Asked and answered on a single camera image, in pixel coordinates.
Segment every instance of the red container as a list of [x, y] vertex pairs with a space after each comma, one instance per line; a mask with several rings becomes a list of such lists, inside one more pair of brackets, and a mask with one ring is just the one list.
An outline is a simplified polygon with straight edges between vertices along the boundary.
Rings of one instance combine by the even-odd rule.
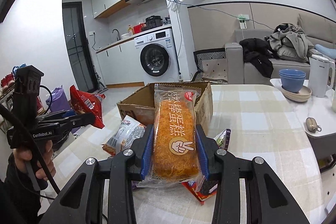
[[133, 27], [134, 34], [142, 32], [142, 28], [144, 27], [144, 23], [136, 25]]

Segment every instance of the stacked bowls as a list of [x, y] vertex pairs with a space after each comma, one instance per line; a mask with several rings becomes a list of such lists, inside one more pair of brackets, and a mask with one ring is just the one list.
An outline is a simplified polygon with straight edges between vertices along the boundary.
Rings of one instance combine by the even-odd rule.
[[306, 73], [296, 69], [282, 69], [279, 71], [282, 88], [292, 93], [297, 93], [302, 89], [306, 79]]
[[296, 69], [282, 69], [279, 71], [282, 90], [285, 97], [296, 102], [305, 102], [311, 97], [311, 89], [303, 85], [306, 73]]

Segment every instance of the cable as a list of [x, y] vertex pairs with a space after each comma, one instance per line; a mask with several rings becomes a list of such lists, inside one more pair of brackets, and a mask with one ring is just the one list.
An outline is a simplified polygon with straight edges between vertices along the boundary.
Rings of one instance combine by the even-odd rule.
[[94, 44], [93, 44], [92, 48], [93, 48], [95, 51], [98, 51], [98, 50], [96, 50], [96, 49], [94, 48], [94, 46], [96, 45], [96, 33], [95, 33], [95, 32], [93, 32], [93, 40], [94, 40]]
[[8, 120], [18, 131], [20, 131], [21, 134], [26, 135], [26, 140], [29, 145], [29, 148], [32, 150], [33, 153], [36, 154], [38, 161], [40, 162], [40, 165], [42, 166], [44, 173], [46, 174], [51, 186], [54, 188], [55, 192], [59, 194], [60, 189], [58, 188], [56, 182], [53, 179], [53, 176], [51, 175], [44, 158], [41, 154], [41, 151], [39, 150], [37, 144], [34, 142], [33, 137], [30, 135], [28, 129], [22, 124], [22, 122], [7, 108], [5, 108], [2, 104], [0, 104], [0, 115]]
[[19, 180], [21, 186], [22, 186], [24, 189], [26, 189], [27, 191], [33, 193], [34, 195], [38, 195], [38, 196], [41, 197], [41, 198], [46, 198], [46, 199], [50, 199], [50, 200], [55, 200], [55, 198], [51, 198], [51, 197], [49, 197], [49, 196], [45, 196], [45, 195], [38, 194], [38, 193], [32, 191], [31, 189], [27, 188], [27, 187], [22, 183], [22, 181], [20, 180], [20, 177], [19, 177], [19, 174], [18, 174], [18, 172], [17, 172], [17, 167], [16, 167], [16, 164], [15, 164], [15, 163], [14, 163], [14, 165], [15, 165], [15, 173], [16, 173], [17, 179]]
[[[177, 2], [177, 0], [167, 0], [167, 1], [169, 1], [169, 2]], [[197, 8], [203, 9], [203, 10], [207, 10], [207, 11], [218, 11], [218, 12], [221, 12], [221, 13], [226, 14], [226, 15], [228, 15], [228, 16], [232, 16], [232, 17], [234, 17], [234, 18], [237, 18], [237, 17], [234, 16], [234, 15], [231, 15], [231, 14], [229, 14], [229, 13], [226, 13], [226, 12], [224, 12], [224, 11], [217, 10], [217, 9], [206, 9], [206, 8], [203, 8], [203, 7], [200, 7], [200, 6], [191, 5], [191, 4], [186, 4], [186, 3], [181, 3], [181, 2], [180, 2], [179, 4], [180, 4], [180, 5], [190, 6], [190, 7], [197, 7]], [[259, 22], [255, 21], [255, 20], [253, 20], [253, 19], [249, 19], [249, 20], [251, 20], [251, 21], [253, 21], [253, 22], [255, 22], [255, 23], [258, 23], [258, 24], [260, 24], [260, 25], [264, 25], [264, 26], [268, 27], [269, 29], [273, 30], [270, 26], [267, 26], [266, 24], [259, 23]]]
[[107, 223], [109, 222], [109, 220], [108, 220], [108, 218], [107, 218], [106, 215], [103, 214], [103, 218], [105, 218], [105, 220], [106, 220]]
[[181, 46], [182, 46], [182, 31], [181, 31], [181, 25], [180, 25], [179, 17], [178, 17], [178, 15], [177, 15], [177, 11], [176, 11], [176, 16], [177, 16], [178, 27], [180, 28], [180, 34], [181, 34], [181, 44], [180, 44], [180, 49], [178, 50], [178, 54], [177, 54], [177, 58], [178, 58], [179, 55], [180, 55]]
[[53, 95], [51, 94], [50, 89], [48, 89], [45, 85], [40, 85], [40, 88], [46, 89], [47, 92], [49, 92], [49, 94], [50, 94], [50, 104], [48, 105], [47, 110], [44, 112], [44, 114], [47, 114], [48, 110], [50, 109], [51, 103], [53, 102]]

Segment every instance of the soap bottle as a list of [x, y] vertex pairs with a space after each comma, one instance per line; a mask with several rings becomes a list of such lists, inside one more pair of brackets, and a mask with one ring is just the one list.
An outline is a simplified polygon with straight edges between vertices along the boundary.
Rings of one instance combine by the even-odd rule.
[[133, 28], [131, 27], [131, 25], [128, 25], [128, 34], [131, 36], [133, 35]]

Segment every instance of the washing machine door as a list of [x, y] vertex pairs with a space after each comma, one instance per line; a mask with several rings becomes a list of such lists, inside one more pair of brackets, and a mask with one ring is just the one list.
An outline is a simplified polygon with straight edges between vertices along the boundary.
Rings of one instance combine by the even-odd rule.
[[163, 46], [152, 43], [142, 49], [140, 62], [147, 74], [161, 76], [169, 68], [169, 54]]

